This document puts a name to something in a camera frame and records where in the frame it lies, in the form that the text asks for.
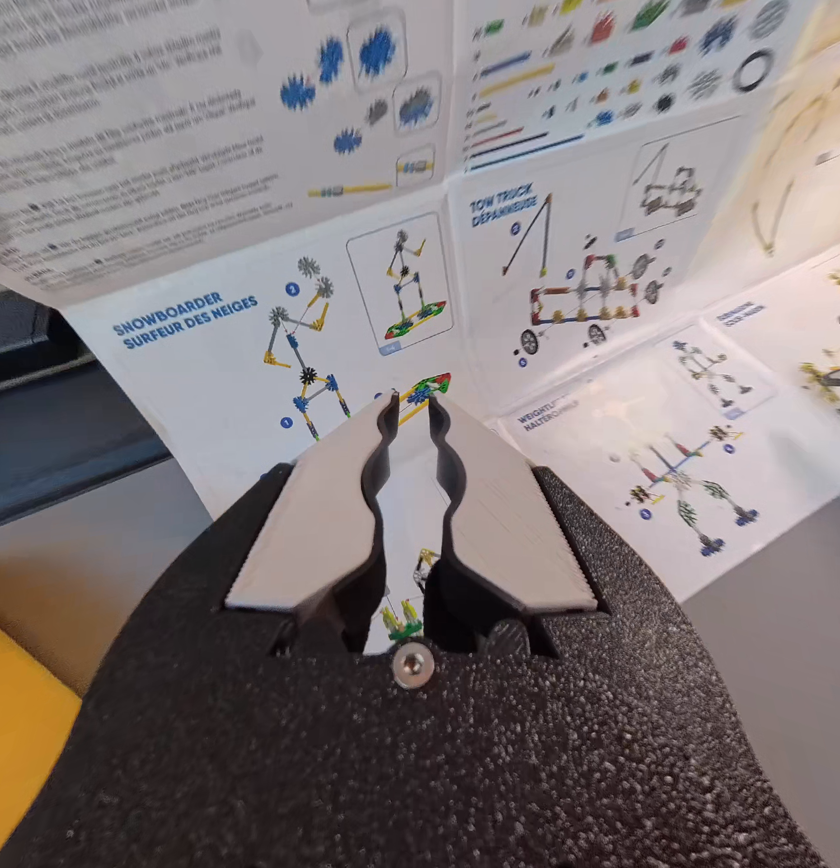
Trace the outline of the white instruction sheet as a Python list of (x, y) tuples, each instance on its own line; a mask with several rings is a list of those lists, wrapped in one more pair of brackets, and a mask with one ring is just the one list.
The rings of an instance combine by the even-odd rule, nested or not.
[(57, 309), (212, 519), (397, 397), (365, 652), (422, 637), (450, 402), (687, 598), (840, 494), (840, 425), (657, 340), (794, 243), (840, 2), (0, 2), (0, 285)]

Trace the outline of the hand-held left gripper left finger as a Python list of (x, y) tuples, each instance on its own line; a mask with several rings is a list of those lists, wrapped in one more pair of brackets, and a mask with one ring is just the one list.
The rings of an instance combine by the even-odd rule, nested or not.
[(295, 461), (230, 589), (232, 609), (376, 609), (386, 587), (378, 495), (400, 400), (384, 392)]

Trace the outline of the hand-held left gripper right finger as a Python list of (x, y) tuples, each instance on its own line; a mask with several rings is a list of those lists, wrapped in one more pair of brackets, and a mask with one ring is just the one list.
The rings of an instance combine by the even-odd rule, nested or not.
[(451, 611), (594, 611), (598, 600), (519, 450), (448, 398), (428, 405), (449, 497), (438, 566)]

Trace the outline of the yellow parts bin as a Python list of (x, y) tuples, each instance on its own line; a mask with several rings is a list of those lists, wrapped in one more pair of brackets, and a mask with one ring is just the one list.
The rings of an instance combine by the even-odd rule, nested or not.
[(56, 765), (80, 704), (0, 629), (0, 851)]

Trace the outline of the grey desk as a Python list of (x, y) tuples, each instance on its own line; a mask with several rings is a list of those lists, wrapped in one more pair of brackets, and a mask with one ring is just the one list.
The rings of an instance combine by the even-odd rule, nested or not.
[[(0, 628), (85, 691), (122, 622), (208, 524), (169, 460), (0, 527)], [(761, 765), (840, 866), (840, 496), (684, 603)]]

